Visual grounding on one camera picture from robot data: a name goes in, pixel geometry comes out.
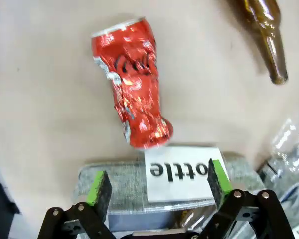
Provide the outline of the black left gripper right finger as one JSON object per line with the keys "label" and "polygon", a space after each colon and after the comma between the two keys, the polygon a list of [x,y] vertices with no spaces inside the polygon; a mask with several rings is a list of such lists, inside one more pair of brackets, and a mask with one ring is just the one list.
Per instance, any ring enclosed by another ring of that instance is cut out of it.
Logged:
{"label": "black left gripper right finger", "polygon": [[208,162],[208,177],[217,212],[200,239],[226,239],[237,222],[248,222],[257,239],[292,239],[292,228],[274,191],[256,195],[234,189],[219,160]]}

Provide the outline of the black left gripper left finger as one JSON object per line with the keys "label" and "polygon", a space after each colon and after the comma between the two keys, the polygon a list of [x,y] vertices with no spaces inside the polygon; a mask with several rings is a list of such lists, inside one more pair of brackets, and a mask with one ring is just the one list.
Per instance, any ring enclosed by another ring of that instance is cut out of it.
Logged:
{"label": "black left gripper left finger", "polygon": [[106,171],[97,172],[87,199],[68,210],[52,207],[42,222],[39,239],[75,239],[86,234],[90,239],[113,239],[105,225],[112,185]]}

